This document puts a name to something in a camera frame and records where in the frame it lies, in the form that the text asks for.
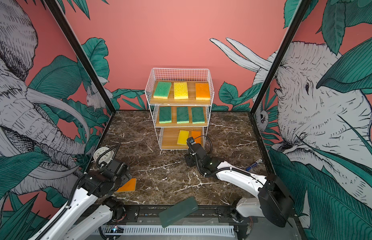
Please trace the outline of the orange sponge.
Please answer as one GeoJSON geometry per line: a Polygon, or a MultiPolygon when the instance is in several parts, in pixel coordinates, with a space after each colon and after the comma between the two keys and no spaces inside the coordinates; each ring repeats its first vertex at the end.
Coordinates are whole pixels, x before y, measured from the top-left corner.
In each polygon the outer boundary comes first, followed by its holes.
{"type": "Polygon", "coordinates": [[[194,139],[195,143],[202,145],[202,132],[201,131],[192,131],[191,132],[192,138],[194,139]]]}
{"type": "Polygon", "coordinates": [[[122,187],[120,187],[117,190],[117,193],[134,192],[136,190],[136,184],[137,184],[137,179],[132,178],[126,184],[124,184],[122,187]]]}
{"type": "Polygon", "coordinates": [[[210,86],[209,83],[195,83],[196,100],[197,101],[210,101],[210,86]]]}

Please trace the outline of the yellow sponge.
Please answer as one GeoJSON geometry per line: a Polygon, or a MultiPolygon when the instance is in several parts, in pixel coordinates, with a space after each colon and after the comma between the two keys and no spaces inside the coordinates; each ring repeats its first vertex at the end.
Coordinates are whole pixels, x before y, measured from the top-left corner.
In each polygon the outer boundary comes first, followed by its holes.
{"type": "Polygon", "coordinates": [[[185,100],[189,98],[187,82],[174,82],[174,99],[185,100]]]}
{"type": "Polygon", "coordinates": [[[187,139],[189,138],[189,131],[186,130],[180,130],[178,139],[177,139],[177,145],[180,146],[186,146],[187,145],[187,139]]]}

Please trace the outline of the dark green sponge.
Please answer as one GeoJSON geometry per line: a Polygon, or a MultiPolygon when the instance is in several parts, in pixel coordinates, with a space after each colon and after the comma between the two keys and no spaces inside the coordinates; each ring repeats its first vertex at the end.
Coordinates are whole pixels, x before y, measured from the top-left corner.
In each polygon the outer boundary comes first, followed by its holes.
{"type": "Polygon", "coordinates": [[[189,108],[188,107],[177,107],[177,123],[188,124],[190,122],[189,108]]]}
{"type": "Polygon", "coordinates": [[[203,107],[193,107],[192,110],[192,123],[193,124],[204,124],[205,123],[205,111],[203,107]]]}
{"type": "Polygon", "coordinates": [[[160,107],[159,108],[159,123],[169,124],[172,122],[172,107],[160,107]]]}

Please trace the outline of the bright green sponge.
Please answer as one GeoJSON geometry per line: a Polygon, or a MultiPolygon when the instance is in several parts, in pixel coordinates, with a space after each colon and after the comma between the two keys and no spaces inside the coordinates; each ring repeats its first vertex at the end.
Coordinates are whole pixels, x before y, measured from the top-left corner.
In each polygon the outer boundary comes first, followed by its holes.
{"type": "Polygon", "coordinates": [[[171,87],[172,87],[171,82],[158,82],[155,92],[153,94],[153,98],[168,99],[171,87]]]}

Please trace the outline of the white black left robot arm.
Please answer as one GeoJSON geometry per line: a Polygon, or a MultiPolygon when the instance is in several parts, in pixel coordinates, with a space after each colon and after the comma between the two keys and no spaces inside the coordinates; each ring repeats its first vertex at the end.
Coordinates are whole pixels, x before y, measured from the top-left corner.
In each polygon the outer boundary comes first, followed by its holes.
{"type": "Polygon", "coordinates": [[[123,220],[124,203],[113,194],[132,179],[130,167],[121,160],[111,160],[98,170],[80,177],[68,201],[31,240],[84,240],[109,221],[123,220]],[[98,199],[104,202],[78,225],[75,222],[98,199]]]}

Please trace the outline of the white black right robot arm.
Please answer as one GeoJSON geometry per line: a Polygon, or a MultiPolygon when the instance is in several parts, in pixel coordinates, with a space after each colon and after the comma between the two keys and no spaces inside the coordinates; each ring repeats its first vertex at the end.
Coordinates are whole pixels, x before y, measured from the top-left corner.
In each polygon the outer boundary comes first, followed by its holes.
{"type": "Polygon", "coordinates": [[[283,228],[293,211],[294,199],[283,181],[275,174],[257,175],[242,170],[209,152],[190,137],[186,140],[188,153],[184,156],[189,167],[196,166],[205,178],[216,178],[235,185],[255,197],[241,198],[231,213],[236,221],[240,217],[264,217],[277,227],[283,228]]]}

